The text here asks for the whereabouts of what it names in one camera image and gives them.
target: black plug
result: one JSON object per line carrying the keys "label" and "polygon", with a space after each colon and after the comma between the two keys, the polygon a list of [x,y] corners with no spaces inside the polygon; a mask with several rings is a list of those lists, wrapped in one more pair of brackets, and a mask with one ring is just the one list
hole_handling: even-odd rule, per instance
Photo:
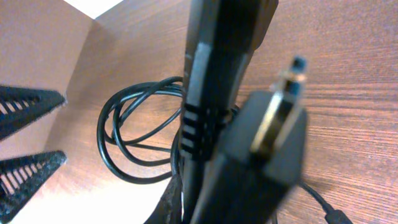
{"label": "black plug", "polygon": [[328,212],[325,216],[325,220],[328,224],[353,224],[341,210],[332,210]]}

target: blue tip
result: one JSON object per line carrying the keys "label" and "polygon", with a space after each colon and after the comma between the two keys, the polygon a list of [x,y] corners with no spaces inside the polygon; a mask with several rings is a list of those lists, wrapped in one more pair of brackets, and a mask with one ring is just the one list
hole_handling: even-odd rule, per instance
{"label": "blue tip", "polygon": [[294,73],[303,73],[306,66],[307,62],[305,61],[305,59],[303,57],[296,56],[294,57],[290,70]]}

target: wood grain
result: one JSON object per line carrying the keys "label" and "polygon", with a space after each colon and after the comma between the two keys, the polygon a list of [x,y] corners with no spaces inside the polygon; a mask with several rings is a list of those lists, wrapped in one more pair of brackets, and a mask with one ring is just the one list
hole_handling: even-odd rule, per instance
{"label": "wood grain", "polygon": [[[40,220],[142,223],[165,182],[125,183],[107,170],[96,147],[96,122],[112,94],[140,82],[182,75],[190,2],[125,0],[93,24],[47,142],[68,164],[21,212],[49,210]],[[304,177],[355,223],[398,222],[398,3],[396,1],[280,0],[266,38],[246,72],[238,103],[266,90],[296,54],[309,62],[304,105],[309,128]],[[126,139],[163,122],[180,100],[150,97],[123,127]],[[148,142],[170,146],[178,121]],[[169,170],[112,157],[141,177]],[[144,159],[163,152],[135,150]],[[280,223],[325,223],[320,206],[295,189],[279,210]]]}

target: white surface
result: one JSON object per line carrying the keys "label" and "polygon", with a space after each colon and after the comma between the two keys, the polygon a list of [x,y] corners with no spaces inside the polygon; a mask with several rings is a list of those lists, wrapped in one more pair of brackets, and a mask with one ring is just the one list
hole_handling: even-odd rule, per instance
{"label": "white surface", "polygon": [[122,0],[64,0],[82,13],[97,18],[102,13],[110,10],[113,6],[119,4]]}

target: brown wooden tabletop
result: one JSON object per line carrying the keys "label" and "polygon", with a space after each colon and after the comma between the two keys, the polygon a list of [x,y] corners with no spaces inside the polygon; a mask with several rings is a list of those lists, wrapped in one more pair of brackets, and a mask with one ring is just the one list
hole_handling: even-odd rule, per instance
{"label": "brown wooden tabletop", "polygon": [[[93,24],[70,81],[68,105],[58,114],[48,150],[63,150],[68,163],[27,204],[15,221],[33,215],[44,223],[142,223],[167,181],[134,185],[115,177],[96,146],[102,106],[127,86],[182,76],[190,1],[125,0]],[[254,90],[268,90],[296,54],[308,61],[304,105],[309,112],[304,178],[354,223],[398,222],[398,2],[280,0],[266,38],[255,52],[238,104]],[[150,131],[180,99],[152,96],[127,120],[124,139]],[[170,147],[179,121],[147,140]],[[150,177],[169,165],[129,163],[126,172]],[[164,152],[133,149],[143,159]],[[279,223],[325,223],[321,207],[295,189],[279,209]]]}

